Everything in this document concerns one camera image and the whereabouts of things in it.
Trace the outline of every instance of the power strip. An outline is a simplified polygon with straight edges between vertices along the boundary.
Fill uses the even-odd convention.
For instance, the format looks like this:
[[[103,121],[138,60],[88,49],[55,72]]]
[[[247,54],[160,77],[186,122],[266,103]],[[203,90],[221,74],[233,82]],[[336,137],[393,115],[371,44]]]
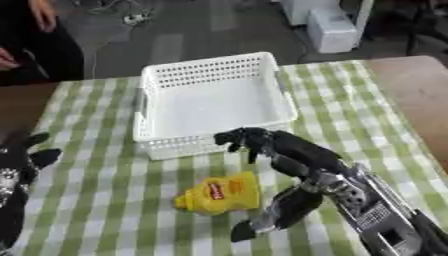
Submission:
[[[151,19],[150,14],[130,14],[123,17],[123,22],[129,26],[135,26],[143,21],[147,21]]]

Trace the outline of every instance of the yellow squeeze bottle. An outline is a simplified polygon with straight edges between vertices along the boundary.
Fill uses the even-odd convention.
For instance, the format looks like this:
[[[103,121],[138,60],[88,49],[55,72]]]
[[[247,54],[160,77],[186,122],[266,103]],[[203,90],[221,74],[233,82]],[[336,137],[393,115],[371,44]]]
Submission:
[[[210,215],[258,208],[258,183],[252,172],[209,177],[174,200],[176,208]]]

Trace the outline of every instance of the tablecloth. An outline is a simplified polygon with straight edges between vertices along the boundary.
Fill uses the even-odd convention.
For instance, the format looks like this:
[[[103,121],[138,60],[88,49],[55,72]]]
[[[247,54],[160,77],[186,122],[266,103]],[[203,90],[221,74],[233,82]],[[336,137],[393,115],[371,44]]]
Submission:
[[[283,83],[299,117],[294,133],[367,165],[448,230],[440,166],[375,83],[363,61],[286,66]],[[209,217],[178,211],[172,198],[207,176],[257,174],[263,202],[291,181],[267,159],[215,153],[150,161],[132,141],[138,78],[61,84],[36,131],[62,148],[26,206],[17,255],[367,255],[325,202],[292,228],[231,243],[231,227],[256,211]]]

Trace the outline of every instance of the gray carpet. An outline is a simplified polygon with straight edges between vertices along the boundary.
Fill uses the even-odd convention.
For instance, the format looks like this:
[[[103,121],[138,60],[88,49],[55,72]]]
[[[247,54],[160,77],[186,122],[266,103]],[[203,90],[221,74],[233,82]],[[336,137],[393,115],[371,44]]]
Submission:
[[[276,4],[251,0],[253,6],[235,9],[237,0],[141,0],[153,19],[136,27],[123,24],[138,6],[120,3],[102,14],[89,9],[97,3],[59,0],[57,9],[86,58],[86,78],[137,76],[146,65],[268,51],[280,65],[404,55],[404,35],[364,40],[349,53],[319,54],[303,28],[291,29]],[[448,64],[444,46],[420,38],[416,54]]]

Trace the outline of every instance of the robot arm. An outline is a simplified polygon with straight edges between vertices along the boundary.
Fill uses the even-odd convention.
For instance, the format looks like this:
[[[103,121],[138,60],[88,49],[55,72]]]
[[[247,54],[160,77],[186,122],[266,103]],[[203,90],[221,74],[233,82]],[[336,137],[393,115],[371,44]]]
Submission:
[[[230,152],[247,147],[250,163],[258,154],[270,157],[275,170],[301,180],[260,216],[237,224],[233,242],[288,228],[328,196],[372,255],[448,255],[448,236],[361,164],[348,167],[333,151],[283,131],[240,128],[216,134],[215,141],[230,143]]]

